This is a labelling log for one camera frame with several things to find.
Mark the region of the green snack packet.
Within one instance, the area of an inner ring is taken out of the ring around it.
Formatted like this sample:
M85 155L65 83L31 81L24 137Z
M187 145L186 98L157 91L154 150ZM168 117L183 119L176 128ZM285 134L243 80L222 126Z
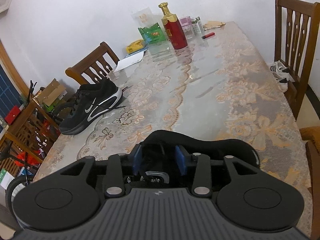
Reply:
M138 28L138 30L147 44L156 44L167 40L158 23L150 27Z

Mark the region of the white striped sneaker on chair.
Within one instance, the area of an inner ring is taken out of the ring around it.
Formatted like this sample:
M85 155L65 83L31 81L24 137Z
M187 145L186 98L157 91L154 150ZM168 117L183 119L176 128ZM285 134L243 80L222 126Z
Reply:
M280 90L285 93L288 90L289 82L294 83L289 68L285 67L282 62L276 61L269 65L269 69L278 81Z

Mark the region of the black bicycle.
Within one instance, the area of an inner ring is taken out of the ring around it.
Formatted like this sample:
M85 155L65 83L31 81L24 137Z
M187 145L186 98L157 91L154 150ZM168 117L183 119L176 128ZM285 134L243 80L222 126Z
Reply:
M35 83L31 82L23 110L1 139L1 170L14 177L5 189L5 206L12 216L15 195L33 182L35 173L60 135L59 124L74 103L74 99L68 100L47 113L35 102L34 88Z

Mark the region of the red box on windowsill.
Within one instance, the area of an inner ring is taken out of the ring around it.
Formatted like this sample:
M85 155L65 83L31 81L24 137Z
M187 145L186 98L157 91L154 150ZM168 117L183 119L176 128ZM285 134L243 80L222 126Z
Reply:
M15 119L19 116L21 110L20 108L15 105L10 111L9 113L5 116L4 120L8 125L11 125Z

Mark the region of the white green box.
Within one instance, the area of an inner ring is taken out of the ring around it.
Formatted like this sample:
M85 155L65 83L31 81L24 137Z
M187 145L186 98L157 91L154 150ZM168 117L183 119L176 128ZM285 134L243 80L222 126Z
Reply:
M0 171L0 185L3 189L7 189L8 185L12 180L14 180L14 176L10 174L7 170L4 168Z

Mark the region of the cardboard box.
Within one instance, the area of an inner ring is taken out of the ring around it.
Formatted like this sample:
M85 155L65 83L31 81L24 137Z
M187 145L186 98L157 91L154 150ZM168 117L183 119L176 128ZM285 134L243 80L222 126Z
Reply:
M66 87L53 79L45 88L41 88L33 97L33 101L45 111L52 112L57 104L67 94Z

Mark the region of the yellow packet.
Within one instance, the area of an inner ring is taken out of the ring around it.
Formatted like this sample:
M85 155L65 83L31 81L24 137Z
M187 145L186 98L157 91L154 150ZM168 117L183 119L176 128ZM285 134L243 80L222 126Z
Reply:
M144 40L136 40L131 44L129 44L128 46L126 46L126 52L128 54L131 54L138 50L143 49L145 46L146 46L146 42Z

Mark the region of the brown wooden chair right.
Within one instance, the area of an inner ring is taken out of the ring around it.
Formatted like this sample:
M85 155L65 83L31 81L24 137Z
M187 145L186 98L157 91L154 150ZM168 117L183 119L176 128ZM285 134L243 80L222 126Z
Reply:
M99 83L103 78L112 72L113 67L106 61L107 54L114 62L115 68L119 58L106 42L101 42L95 50L89 53L81 61L65 70L65 74L75 80L79 85L89 84L84 77L87 75L94 83Z

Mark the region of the brown wooden chair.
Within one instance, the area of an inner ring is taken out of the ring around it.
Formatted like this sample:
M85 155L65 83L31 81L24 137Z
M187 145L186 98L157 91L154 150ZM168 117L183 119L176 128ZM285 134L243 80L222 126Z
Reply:
M318 32L318 2L275 0L274 60L287 67L293 78L284 95L295 118L307 91Z
M107 54L114 62L115 68L119 58L106 42L101 42L95 50L89 53L81 61L65 70L65 74L75 80L79 85L89 84L84 77L87 75L94 83L99 83L103 78L112 72L113 67L106 61Z
M30 102L1 137L1 149L10 142L42 163L60 135L58 125L36 103Z

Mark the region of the brown wooden chair far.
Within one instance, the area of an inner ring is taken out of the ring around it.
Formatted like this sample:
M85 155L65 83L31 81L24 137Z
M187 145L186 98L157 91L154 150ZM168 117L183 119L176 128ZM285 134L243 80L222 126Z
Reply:
M1 149L10 142L42 163L60 135L58 125L36 103L30 102L1 137Z

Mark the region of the floral lace tablecloth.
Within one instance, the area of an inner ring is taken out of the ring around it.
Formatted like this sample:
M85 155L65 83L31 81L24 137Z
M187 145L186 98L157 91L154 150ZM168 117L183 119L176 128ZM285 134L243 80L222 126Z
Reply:
M169 44L111 74L124 89L123 107L78 135L61 135L36 174L41 179L82 157L130 152L166 129L200 140L240 139L258 153L266 173L294 186L305 206L298 228L309 235L310 174L296 120L267 64L233 22L181 50Z

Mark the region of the red liquor bottle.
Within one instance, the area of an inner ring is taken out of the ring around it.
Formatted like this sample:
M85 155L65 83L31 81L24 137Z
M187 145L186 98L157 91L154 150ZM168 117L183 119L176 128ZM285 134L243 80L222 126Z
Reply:
M163 12L162 23L173 48L179 50L186 47L187 39L177 15L170 12L167 2L159 4L158 7Z

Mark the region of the red lighter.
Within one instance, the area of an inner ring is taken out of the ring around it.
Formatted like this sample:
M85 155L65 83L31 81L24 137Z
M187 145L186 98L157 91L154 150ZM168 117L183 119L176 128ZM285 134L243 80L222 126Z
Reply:
M208 34L206 34L206 35L203 35L203 36L202 36L202 39L205 40L205 39L207 39L207 38L209 38L209 37L212 37L212 36L214 36L214 35L215 35L215 33L214 33L214 32L211 32L211 33L208 33Z

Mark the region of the small white bottle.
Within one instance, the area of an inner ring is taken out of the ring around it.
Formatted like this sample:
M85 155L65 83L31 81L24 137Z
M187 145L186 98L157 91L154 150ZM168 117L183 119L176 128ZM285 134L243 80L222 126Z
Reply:
M200 17L197 16L195 18L191 18L191 23L192 23L194 34L202 35L204 32L204 28L203 28Z

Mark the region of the black sneaker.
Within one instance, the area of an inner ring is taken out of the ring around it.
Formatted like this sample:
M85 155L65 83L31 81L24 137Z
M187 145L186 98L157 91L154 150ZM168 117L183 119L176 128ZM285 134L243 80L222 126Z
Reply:
M256 168L260 167L256 150L239 139L203 141L161 129L150 133L138 144L142 146L140 171L136 176L133 175L129 154L128 162L123 166L123 176L126 182L141 181L143 187L191 187L200 155L210 158L212 174L223 172L223 159L227 155L232 155ZM182 145L188 152L187 170L183 176L176 162L176 145Z
M63 135L77 135L99 116L117 108L123 97L123 89L109 78L99 83L81 85L69 114L59 124Z

